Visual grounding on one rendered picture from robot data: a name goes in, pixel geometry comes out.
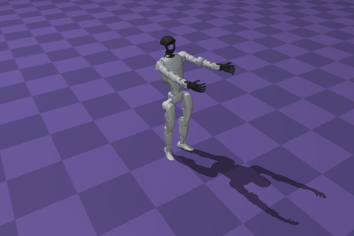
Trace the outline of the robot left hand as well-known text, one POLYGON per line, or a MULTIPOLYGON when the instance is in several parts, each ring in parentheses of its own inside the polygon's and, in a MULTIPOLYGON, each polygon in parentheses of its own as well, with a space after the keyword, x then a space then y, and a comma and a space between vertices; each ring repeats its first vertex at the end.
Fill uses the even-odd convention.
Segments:
POLYGON ((231 73, 233 75, 233 73, 235 72, 235 68, 233 68, 233 67, 235 67, 235 66, 234 65, 228 65, 228 64, 231 64, 231 62, 228 62, 226 64, 216 64, 216 65, 220 66, 220 69, 219 69, 220 71, 224 70, 225 72, 229 72, 229 73, 231 73))

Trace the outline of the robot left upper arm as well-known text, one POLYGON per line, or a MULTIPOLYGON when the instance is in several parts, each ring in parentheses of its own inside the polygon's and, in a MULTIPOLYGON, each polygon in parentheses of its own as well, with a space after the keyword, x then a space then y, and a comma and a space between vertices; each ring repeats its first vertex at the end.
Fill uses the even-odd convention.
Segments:
POLYGON ((178 54, 181 55, 183 61, 188 61, 190 63, 196 64, 196 66, 201 66, 203 64, 204 59, 202 57, 196 58, 185 51, 181 51, 178 54))

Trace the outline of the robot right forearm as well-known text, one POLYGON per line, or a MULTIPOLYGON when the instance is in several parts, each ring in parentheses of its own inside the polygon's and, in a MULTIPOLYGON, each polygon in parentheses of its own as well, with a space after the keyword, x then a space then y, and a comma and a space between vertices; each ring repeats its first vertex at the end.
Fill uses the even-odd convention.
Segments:
POLYGON ((187 83, 185 79, 181 78, 179 75, 174 75, 172 72, 168 73, 168 77, 175 83, 179 84, 181 87, 187 88, 187 83))

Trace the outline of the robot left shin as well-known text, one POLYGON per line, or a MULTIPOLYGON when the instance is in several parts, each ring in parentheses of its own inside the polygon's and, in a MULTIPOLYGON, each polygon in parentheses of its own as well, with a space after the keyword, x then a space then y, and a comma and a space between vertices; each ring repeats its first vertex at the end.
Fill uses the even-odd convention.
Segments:
POLYGON ((189 129, 189 121, 185 126, 179 126, 180 141, 182 145, 184 145, 185 143, 184 141, 186 140, 188 129, 189 129))

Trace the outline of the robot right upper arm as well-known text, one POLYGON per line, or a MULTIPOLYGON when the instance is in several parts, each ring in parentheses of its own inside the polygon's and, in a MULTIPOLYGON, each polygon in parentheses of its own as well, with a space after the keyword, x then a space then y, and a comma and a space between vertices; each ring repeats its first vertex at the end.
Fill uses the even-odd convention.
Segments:
MULTIPOLYGON (((155 66, 155 69, 157 71, 160 71, 163 75, 165 75, 167 78, 168 77, 168 73, 170 72, 169 69, 164 66, 164 63, 160 60, 160 61, 157 61, 156 63, 156 66, 155 66)), ((176 71, 171 71, 174 75, 177 75, 178 73, 176 71)))

